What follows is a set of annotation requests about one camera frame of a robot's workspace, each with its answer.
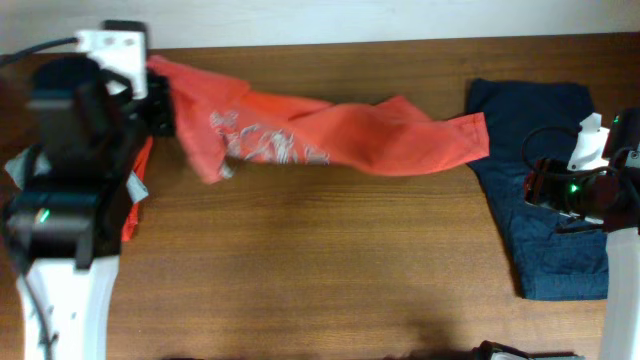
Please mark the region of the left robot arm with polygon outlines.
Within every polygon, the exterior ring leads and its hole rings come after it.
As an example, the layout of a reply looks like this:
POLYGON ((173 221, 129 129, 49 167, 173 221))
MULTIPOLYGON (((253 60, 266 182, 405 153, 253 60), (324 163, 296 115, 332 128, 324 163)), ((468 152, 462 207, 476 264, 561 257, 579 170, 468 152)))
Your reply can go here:
POLYGON ((175 131, 170 85, 151 70, 135 89, 85 56, 33 75, 28 104, 40 140, 1 230, 17 273, 28 359, 102 359, 134 201, 127 182, 145 142, 175 131))

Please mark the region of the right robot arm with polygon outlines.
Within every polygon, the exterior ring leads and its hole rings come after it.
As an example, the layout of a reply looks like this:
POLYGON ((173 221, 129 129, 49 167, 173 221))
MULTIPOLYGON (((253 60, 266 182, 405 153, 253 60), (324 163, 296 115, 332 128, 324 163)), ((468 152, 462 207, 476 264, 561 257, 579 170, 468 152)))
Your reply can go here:
POLYGON ((558 160, 531 166, 525 202, 547 208, 581 227, 559 234, 599 230, 606 235, 608 293, 598 358, 639 360, 639 170, 613 160, 592 170, 570 170, 558 160))

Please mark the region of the orange printed t-shirt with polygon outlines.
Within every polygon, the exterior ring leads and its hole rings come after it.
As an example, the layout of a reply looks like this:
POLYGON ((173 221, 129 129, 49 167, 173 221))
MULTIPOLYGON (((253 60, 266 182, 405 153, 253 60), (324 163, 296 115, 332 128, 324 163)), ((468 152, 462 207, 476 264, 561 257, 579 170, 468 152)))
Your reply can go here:
POLYGON ((160 56, 151 57, 148 65, 168 78, 176 136, 208 184, 232 176, 229 158, 415 176, 490 153, 482 113, 436 121, 402 96, 375 105, 333 104, 259 92, 247 81, 160 56))

